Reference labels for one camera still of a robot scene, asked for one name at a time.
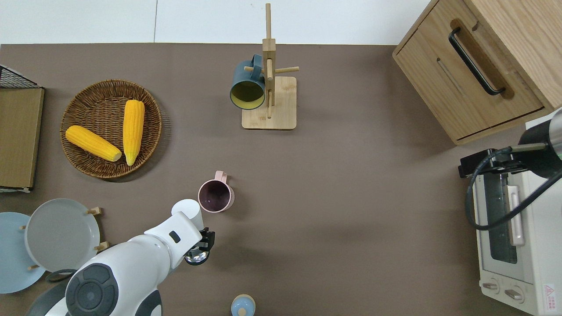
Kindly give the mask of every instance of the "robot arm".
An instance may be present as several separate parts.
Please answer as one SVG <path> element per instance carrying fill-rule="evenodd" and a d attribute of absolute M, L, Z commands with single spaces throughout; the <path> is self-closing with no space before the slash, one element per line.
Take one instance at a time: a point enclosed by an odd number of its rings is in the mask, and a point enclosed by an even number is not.
<path fill-rule="evenodd" d="M 186 255 L 195 254 L 189 259 L 203 263 L 214 240 L 214 233 L 203 226 L 197 201 L 179 201 L 171 213 L 169 219 L 143 235 L 88 260 L 72 276 L 65 297 L 50 312 L 28 315 L 160 315 L 162 302 L 156 287 Z"/>

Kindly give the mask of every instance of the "corn cob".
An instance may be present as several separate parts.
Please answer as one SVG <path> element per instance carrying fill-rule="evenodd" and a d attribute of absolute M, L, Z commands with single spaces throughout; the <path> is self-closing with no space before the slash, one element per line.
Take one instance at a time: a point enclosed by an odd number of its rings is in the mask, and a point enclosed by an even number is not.
<path fill-rule="evenodd" d="M 144 103 L 128 100 L 125 104 L 125 117 L 123 118 L 123 153 L 129 166 L 135 163 L 141 149 L 143 125 Z"/>
<path fill-rule="evenodd" d="M 72 125 L 65 132 L 65 137 L 74 145 L 111 162 L 121 158 L 121 151 L 102 137 L 78 125 Z"/>

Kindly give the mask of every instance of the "dark green mug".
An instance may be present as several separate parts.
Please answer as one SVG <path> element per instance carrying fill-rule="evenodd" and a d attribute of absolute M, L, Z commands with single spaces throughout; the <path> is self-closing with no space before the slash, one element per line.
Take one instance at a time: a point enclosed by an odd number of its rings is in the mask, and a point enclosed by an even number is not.
<path fill-rule="evenodd" d="M 253 70 L 244 70 L 246 66 Z M 262 57 L 254 54 L 252 60 L 244 60 L 234 70 L 230 100 L 242 110 L 256 109 L 265 101 L 265 79 L 261 69 Z"/>

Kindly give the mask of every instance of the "wire rack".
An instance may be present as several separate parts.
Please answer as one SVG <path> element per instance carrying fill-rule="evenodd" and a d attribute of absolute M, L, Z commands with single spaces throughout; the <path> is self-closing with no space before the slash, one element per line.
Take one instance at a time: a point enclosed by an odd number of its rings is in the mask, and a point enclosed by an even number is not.
<path fill-rule="evenodd" d="M 14 69 L 0 65 L 0 88 L 41 88 Z"/>

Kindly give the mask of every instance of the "brown table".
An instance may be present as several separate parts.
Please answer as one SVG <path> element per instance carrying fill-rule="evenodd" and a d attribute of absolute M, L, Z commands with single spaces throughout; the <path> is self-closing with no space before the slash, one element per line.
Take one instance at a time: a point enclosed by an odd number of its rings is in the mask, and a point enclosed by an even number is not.
<path fill-rule="evenodd" d="M 228 97 L 231 70 L 260 45 L 2 45 L 0 63 L 47 90 L 35 190 L 1 194 L 0 211 L 72 198 L 103 207 L 105 236 L 119 243 L 225 170 L 236 201 L 203 215 L 216 231 L 209 261 L 160 285 L 168 316 L 229 315 L 241 293 L 258 315 L 523 315 L 480 293 L 456 170 L 463 156 L 516 143 L 523 127 L 455 147 L 393 48 L 279 45 L 277 65 L 301 67 L 298 123 L 265 131 L 244 130 Z M 112 78 L 147 88 L 165 123 L 147 165 L 110 182 L 74 169 L 58 130 L 76 93 Z M 49 286 L 0 296 L 0 315 L 23 314 Z"/>

